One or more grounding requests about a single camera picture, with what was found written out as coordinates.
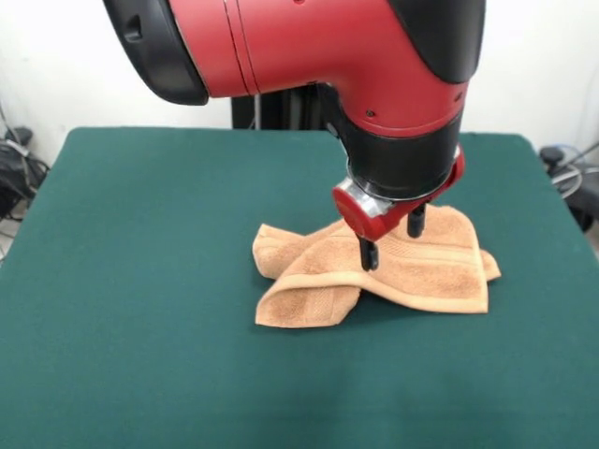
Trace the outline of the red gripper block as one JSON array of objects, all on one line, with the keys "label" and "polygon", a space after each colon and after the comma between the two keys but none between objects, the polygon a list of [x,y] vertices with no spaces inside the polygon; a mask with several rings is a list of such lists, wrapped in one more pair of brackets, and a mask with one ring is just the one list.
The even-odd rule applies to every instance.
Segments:
[{"label": "red gripper block", "polygon": [[407,218],[408,236],[419,238],[425,228],[427,204],[457,182],[464,170],[465,158],[458,145],[453,167],[445,182],[426,196],[402,201],[382,199],[366,193],[349,177],[334,187],[332,196],[335,205],[357,234],[362,269],[378,269],[379,253],[375,242],[396,228],[403,218]]}]

